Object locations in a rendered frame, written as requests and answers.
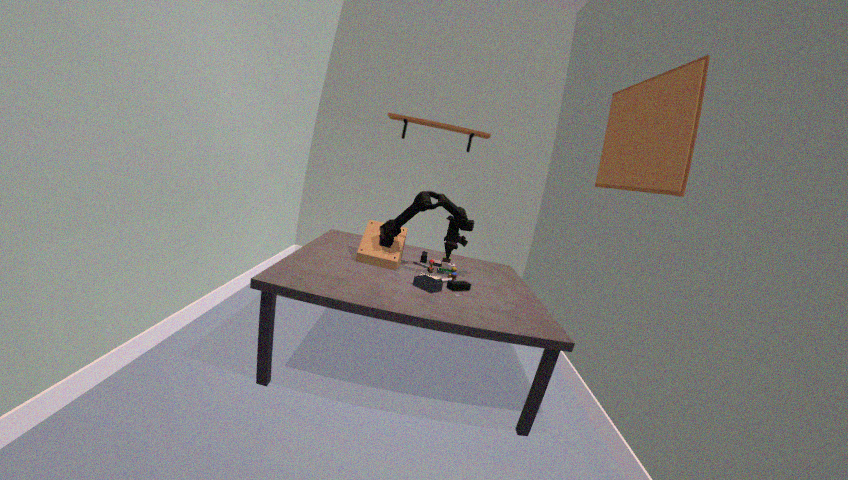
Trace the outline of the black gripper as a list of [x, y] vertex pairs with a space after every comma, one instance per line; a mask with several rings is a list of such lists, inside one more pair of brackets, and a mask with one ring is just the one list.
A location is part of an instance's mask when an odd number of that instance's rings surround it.
[[448, 228], [447, 236], [444, 237], [444, 241], [446, 240], [446, 243], [444, 242], [444, 245], [445, 245], [445, 252], [446, 252], [446, 258], [447, 259], [449, 258], [452, 250], [458, 248], [458, 245], [455, 242], [458, 235], [459, 235], [459, 230], [457, 231], [457, 230], [452, 230], [452, 229]]

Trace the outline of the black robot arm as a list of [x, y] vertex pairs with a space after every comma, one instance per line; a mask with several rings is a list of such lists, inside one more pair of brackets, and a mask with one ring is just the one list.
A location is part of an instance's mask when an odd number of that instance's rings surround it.
[[[438, 202], [432, 204], [430, 197], [438, 199]], [[435, 209], [439, 206], [444, 207], [448, 212], [450, 212], [454, 216], [453, 217], [450, 215], [446, 218], [450, 220], [448, 227], [449, 229], [457, 231], [459, 230], [459, 228], [464, 231], [473, 230], [475, 222], [474, 220], [468, 220], [464, 208], [456, 206], [443, 193], [436, 193], [433, 191], [421, 191], [415, 197], [413, 204], [410, 205], [405, 211], [403, 211], [397, 218], [395, 218], [394, 220], [388, 220], [379, 227], [379, 245], [390, 248], [394, 242], [394, 237], [397, 237], [397, 235], [401, 233], [401, 227], [406, 222], [408, 222], [420, 211]], [[465, 247], [468, 241], [466, 240], [465, 236], [461, 237], [459, 235], [457, 236], [455, 242], [459, 242]]]

